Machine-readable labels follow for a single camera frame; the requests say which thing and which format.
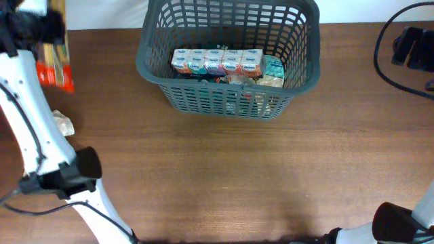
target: basket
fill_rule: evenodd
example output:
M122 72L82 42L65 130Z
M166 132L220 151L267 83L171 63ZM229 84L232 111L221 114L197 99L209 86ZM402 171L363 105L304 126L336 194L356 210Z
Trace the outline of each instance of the basket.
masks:
M174 79L176 48L211 45L280 58L284 88ZM273 119L319 80L319 9L313 0L151 0L136 66L182 112Z

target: orange packaging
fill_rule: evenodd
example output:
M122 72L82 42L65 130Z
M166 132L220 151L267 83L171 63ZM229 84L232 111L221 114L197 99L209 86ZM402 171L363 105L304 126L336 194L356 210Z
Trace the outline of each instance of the orange packaging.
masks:
M65 0L50 0L50 7L63 15L65 22ZM66 92L74 92L68 37L65 34L64 45L41 44L37 48L36 69L39 82L44 86L57 86Z

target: white background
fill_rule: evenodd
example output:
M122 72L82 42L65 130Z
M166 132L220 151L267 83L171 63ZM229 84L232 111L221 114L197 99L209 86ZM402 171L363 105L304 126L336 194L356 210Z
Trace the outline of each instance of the white background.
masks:
M386 22L421 0L316 0L321 23ZM66 0L68 29L140 28L148 0ZM434 7L419 7L397 21L434 20Z

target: wooden tabletop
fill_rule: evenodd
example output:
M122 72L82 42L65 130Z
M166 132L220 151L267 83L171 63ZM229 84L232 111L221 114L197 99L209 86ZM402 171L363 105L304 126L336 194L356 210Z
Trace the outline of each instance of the wooden tabletop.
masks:
M390 64L391 44L407 25L392 25L380 63L420 89L432 75ZM412 209L434 179L434 103L377 76L372 56L381 28L321 25L317 87L269 122L172 108L136 72L136 29L69 32L77 91L45 94L74 123L70 143L99 153L108 195L141 239L322 235L372 221L385 201ZM3 115L0 135L3 195L23 167ZM32 210L63 204L55 196L10 203ZM0 243L96 243L73 209L37 218L0 209L0 225Z

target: crumpled white plastic wrapper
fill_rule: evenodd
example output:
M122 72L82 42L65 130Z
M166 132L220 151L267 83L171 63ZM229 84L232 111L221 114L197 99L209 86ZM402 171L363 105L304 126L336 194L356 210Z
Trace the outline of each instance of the crumpled white plastic wrapper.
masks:
M72 136L75 134L74 125L68 117L57 110L53 111L53 117L63 136Z

